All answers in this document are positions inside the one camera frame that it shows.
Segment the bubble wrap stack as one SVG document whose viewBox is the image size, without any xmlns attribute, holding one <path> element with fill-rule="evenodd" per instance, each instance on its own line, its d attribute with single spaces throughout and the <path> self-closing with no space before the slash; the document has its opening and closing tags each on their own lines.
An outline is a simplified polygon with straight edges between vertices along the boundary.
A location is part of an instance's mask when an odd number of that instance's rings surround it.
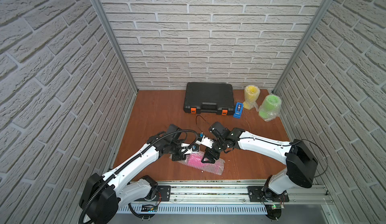
<svg viewBox="0 0 386 224">
<path fill-rule="evenodd" d="M 180 164 L 187 166 L 187 158 L 185 161 L 177 161 L 177 163 L 180 163 Z M 224 165 L 225 165 L 225 161 L 223 159 L 217 160 L 214 164 L 207 163 L 207 166 L 209 167 L 209 170 L 210 170 L 209 172 L 216 174 L 216 175 L 222 175 L 223 174 Z"/>
</svg>

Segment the pink plastic wine glass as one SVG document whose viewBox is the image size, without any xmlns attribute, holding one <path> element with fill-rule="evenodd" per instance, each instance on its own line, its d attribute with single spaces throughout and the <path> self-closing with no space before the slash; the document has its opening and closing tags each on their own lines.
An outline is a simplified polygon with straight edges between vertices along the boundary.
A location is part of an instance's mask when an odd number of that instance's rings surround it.
<svg viewBox="0 0 386 224">
<path fill-rule="evenodd" d="M 209 172 L 209 167 L 206 163 L 202 163 L 203 152 L 193 153 L 187 157 L 187 166 Z"/>
</svg>

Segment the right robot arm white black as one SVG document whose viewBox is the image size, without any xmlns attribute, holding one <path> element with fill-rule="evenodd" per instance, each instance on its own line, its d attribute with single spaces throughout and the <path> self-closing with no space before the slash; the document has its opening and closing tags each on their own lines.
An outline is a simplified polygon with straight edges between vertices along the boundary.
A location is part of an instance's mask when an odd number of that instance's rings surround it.
<svg viewBox="0 0 386 224">
<path fill-rule="evenodd" d="M 252 151 L 270 157 L 285 168 L 270 176 L 262 192 L 265 196 L 278 196 L 293 187 L 311 188 L 318 167 L 318 160 L 311 153 L 303 140 L 293 142 L 277 141 L 252 134 L 241 128 L 229 130 L 221 123 L 215 122 L 209 132 L 214 136 L 210 139 L 200 134 L 197 144 L 206 147 L 203 163 L 214 164 L 220 154 L 228 149 Z"/>
</svg>

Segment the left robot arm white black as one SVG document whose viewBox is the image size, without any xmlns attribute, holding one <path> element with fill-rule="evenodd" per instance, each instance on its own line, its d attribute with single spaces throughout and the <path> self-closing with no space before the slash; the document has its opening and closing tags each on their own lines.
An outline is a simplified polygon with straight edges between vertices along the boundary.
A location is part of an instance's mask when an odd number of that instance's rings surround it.
<svg viewBox="0 0 386 224">
<path fill-rule="evenodd" d="M 132 179 L 164 154 L 172 154 L 182 144 L 182 133 L 192 133 L 195 140 L 200 136 L 194 130 L 170 125 L 167 132 L 150 137 L 139 151 L 118 167 L 102 175 L 91 175 L 79 200 L 81 213 L 78 223 L 84 224 L 88 218 L 89 224 L 107 224 L 120 208 L 138 199 L 153 199 L 158 187 L 154 179 L 149 176 L 137 182 L 132 182 Z"/>
</svg>

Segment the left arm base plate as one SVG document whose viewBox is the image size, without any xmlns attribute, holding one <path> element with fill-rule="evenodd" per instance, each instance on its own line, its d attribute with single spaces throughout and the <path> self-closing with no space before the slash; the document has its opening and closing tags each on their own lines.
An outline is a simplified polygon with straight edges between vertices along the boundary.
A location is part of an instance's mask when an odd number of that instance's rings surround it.
<svg viewBox="0 0 386 224">
<path fill-rule="evenodd" d="M 147 197 L 144 198 L 144 200 L 150 201 L 150 202 L 169 201 L 170 194 L 171 194 L 170 185 L 158 185 L 157 189 L 152 188 L 151 192 Z"/>
</svg>

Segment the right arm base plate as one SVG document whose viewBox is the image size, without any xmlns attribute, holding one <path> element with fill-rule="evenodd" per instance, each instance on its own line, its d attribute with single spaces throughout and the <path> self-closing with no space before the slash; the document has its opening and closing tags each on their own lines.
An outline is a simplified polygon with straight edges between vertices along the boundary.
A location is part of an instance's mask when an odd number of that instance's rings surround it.
<svg viewBox="0 0 386 224">
<path fill-rule="evenodd" d="M 289 197 L 286 191 L 282 194 L 276 194 L 264 186 L 248 186 L 248 196 L 250 202 L 261 202 L 261 203 L 287 203 Z"/>
</svg>

